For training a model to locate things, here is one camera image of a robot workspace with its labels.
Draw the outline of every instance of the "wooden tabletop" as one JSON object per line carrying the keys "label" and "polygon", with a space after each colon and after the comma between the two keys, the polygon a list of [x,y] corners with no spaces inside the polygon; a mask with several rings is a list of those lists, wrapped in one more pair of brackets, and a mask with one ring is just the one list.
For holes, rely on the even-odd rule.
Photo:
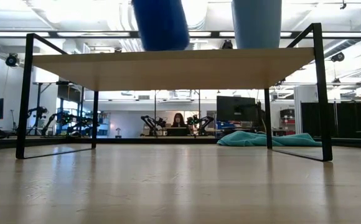
{"label": "wooden tabletop", "polygon": [[314,59],[312,48],[35,55],[36,67],[94,91],[262,89]]}

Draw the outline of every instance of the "ceiling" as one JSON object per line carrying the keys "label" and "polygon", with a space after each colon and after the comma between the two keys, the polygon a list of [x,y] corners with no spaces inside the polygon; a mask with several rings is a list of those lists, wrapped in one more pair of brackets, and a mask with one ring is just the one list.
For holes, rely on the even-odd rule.
{"label": "ceiling", "polygon": [[[130,0],[0,0],[0,30],[137,30]],[[361,31],[361,0],[283,0],[282,30],[304,30],[313,22],[321,22],[324,31]],[[190,30],[233,31],[231,0],[182,0]],[[83,52],[84,45],[92,52],[143,50],[138,39],[55,39]],[[281,40],[286,47],[291,40]],[[190,49],[218,49],[223,39],[192,39]],[[24,39],[0,39],[0,54],[10,50],[24,53]],[[51,54],[44,45],[37,45],[41,54]],[[312,40],[303,40],[298,47],[312,47]],[[342,82],[361,82],[361,41],[324,40],[326,56],[340,50],[343,62],[326,62],[327,81],[340,78]],[[315,82],[314,64],[306,65],[292,74],[287,82]],[[278,91],[288,93],[293,86]],[[341,94],[357,92],[359,86],[329,87]]]}

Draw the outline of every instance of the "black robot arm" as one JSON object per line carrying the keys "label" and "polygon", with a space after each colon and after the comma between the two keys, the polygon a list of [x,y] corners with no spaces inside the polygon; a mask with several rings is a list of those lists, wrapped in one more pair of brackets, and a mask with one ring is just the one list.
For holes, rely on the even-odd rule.
{"label": "black robot arm", "polygon": [[86,135],[89,135],[89,130],[92,128],[91,124],[93,124],[93,120],[91,118],[81,118],[80,122],[78,122],[74,126],[67,128],[67,134],[72,134],[75,128],[82,127],[82,128],[85,128]]}
{"label": "black robot arm", "polygon": [[59,112],[59,113],[55,113],[55,114],[52,114],[50,117],[49,117],[49,120],[48,120],[48,123],[45,125],[45,127],[42,129],[41,133],[43,136],[46,135],[46,131],[48,130],[48,127],[49,125],[51,124],[51,122],[55,119],[55,117],[59,114],[63,114],[63,112]]}
{"label": "black robot arm", "polygon": [[28,111],[27,111],[27,118],[30,118],[31,117],[31,115],[32,115],[32,112],[34,112],[34,111],[36,111],[37,112],[37,117],[38,118],[42,118],[42,115],[44,114],[44,113],[48,113],[48,109],[46,108],[46,107],[43,107],[43,106],[39,106],[39,107],[37,107],[37,108],[32,108],[32,109],[29,109]]}
{"label": "black robot arm", "polygon": [[206,116],[198,119],[197,115],[193,115],[193,117],[187,118],[188,125],[200,124],[198,129],[200,135],[205,134],[205,128],[213,121],[213,117]]}
{"label": "black robot arm", "polygon": [[142,116],[141,119],[150,128],[149,135],[153,135],[156,131],[158,131],[156,126],[160,126],[162,128],[166,127],[166,122],[162,118],[159,118],[158,120],[156,120],[156,119],[153,119],[152,117],[146,115],[146,116]]}
{"label": "black robot arm", "polygon": [[201,118],[200,120],[200,122],[204,122],[204,124],[201,124],[201,126],[199,127],[199,134],[205,134],[205,128],[213,121],[213,117],[206,116],[204,118]]}

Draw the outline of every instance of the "fluorescent light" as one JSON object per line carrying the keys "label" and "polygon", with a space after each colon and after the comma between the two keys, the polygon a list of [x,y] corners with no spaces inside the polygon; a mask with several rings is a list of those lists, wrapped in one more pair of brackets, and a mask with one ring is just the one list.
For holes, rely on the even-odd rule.
{"label": "fluorescent light", "polygon": [[209,37],[211,32],[189,32],[191,37]]}
{"label": "fluorescent light", "polygon": [[[323,37],[361,37],[361,32],[323,32]],[[308,33],[307,37],[313,37],[313,33]]]}
{"label": "fluorescent light", "polygon": [[220,32],[219,36],[220,37],[234,37],[235,33],[234,32]]}
{"label": "fluorescent light", "polygon": [[129,37],[129,32],[58,32],[61,37]]}
{"label": "fluorescent light", "polygon": [[280,37],[291,37],[292,34],[292,32],[282,32],[280,33]]}
{"label": "fluorescent light", "polygon": [[[281,37],[291,37],[293,33],[292,32],[282,32],[280,33]],[[234,32],[220,32],[219,33],[220,37],[234,37],[235,33]]]}
{"label": "fluorescent light", "polygon": [[190,43],[192,44],[207,44],[208,43],[208,40],[190,40]]}
{"label": "fluorescent light", "polygon": [[[0,37],[25,37],[28,32],[0,32]],[[35,34],[41,37],[49,37],[49,33],[47,32],[36,32]]]}

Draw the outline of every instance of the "table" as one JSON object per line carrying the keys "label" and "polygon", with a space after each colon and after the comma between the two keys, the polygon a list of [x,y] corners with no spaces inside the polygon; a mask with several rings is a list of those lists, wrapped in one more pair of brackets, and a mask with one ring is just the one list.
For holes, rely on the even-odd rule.
{"label": "table", "polygon": [[[308,34],[312,34],[314,47],[294,48]],[[33,56],[34,39],[48,45],[61,53],[61,55]],[[267,148],[272,150],[269,88],[285,80],[287,76],[313,60],[316,64],[323,158],[280,150],[275,151],[318,161],[331,161],[332,149],[329,131],[330,122],[327,116],[326,68],[324,65],[322,26],[320,23],[311,24],[286,49],[193,50],[68,55],[65,51],[37,34],[27,34],[16,158],[25,159],[25,133],[33,66],[55,73],[61,78],[82,85],[95,92],[91,149],[95,149],[97,143],[99,91],[264,89],[266,144]],[[179,76],[182,76],[182,78],[174,82],[173,78]]]}

